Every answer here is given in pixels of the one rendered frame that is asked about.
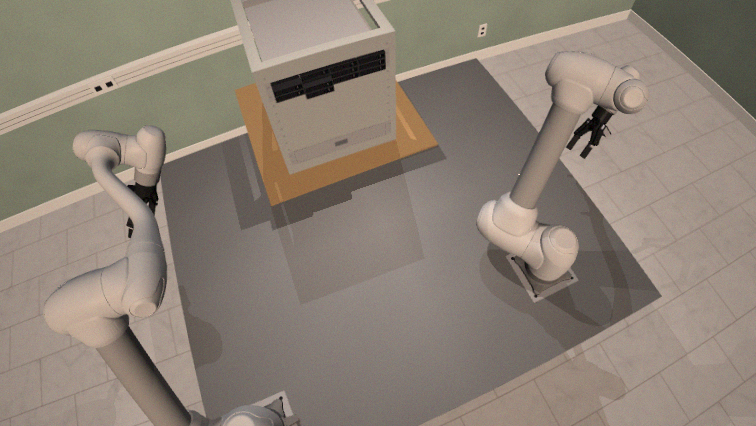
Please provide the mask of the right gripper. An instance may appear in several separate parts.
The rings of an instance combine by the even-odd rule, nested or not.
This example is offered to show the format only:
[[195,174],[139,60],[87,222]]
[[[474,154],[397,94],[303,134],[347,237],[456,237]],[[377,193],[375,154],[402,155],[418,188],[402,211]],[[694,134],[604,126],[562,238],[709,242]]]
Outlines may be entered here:
[[597,106],[595,111],[592,113],[592,117],[593,117],[592,119],[588,118],[577,130],[574,131],[573,138],[570,140],[570,142],[566,146],[566,148],[571,150],[576,144],[576,142],[580,139],[581,136],[583,136],[589,131],[592,131],[590,141],[588,142],[587,146],[584,148],[582,153],[579,155],[584,159],[587,157],[587,155],[590,153],[590,151],[592,150],[594,146],[598,146],[600,139],[602,137],[603,131],[606,128],[604,124],[607,124],[609,119],[612,117],[612,114],[606,109],[600,106]]

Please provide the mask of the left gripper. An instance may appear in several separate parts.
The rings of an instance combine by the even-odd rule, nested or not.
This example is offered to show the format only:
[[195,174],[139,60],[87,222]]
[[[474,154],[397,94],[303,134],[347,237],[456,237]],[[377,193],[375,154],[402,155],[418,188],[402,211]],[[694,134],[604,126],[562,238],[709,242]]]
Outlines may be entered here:
[[[158,202],[159,200],[158,194],[157,194],[157,185],[156,186],[142,186],[135,182],[135,192],[146,204],[149,202],[148,206],[150,207],[151,211],[155,215],[155,208],[158,205],[158,203],[156,202]],[[130,218],[128,218],[126,226],[128,226],[129,228],[131,227],[128,231],[128,238],[131,238],[134,226]]]

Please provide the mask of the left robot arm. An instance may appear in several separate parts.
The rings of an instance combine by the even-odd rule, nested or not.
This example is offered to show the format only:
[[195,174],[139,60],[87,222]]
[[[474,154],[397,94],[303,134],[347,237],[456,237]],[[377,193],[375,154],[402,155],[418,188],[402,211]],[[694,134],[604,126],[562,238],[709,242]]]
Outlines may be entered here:
[[156,185],[166,156],[164,131],[152,125],[128,136],[87,130],[75,136],[72,149],[92,166],[96,181],[134,228],[124,258],[64,282],[48,297],[43,306],[47,325],[96,348],[154,426],[292,426],[300,421],[298,415],[285,416],[280,399],[264,407],[239,406],[213,420],[186,410],[129,327],[129,315],[147,317],[159,309],[167,263],[153,212],[136,195],[135,185],[126,186],[112,170],[125,162],[135,167],[136,183]]

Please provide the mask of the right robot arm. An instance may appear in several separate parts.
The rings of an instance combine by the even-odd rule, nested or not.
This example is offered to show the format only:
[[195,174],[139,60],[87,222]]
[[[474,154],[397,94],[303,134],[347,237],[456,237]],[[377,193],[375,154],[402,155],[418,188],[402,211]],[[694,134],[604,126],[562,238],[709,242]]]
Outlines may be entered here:
[[578,239],[571,229],[536,221],[536,203],[580,114],[593,104],[612,115],[618,110],[634,114],[649,99],[648,88],[639,80],[636,69],[629,65],[619,68],[588,52],[557,52],[545,79],[552,86],[553,103],[519,177],[511,193],[484,204],[476,220],[487,240],[515,255],[514,262],[535,295],[569,280],[568,268],[578,253]]

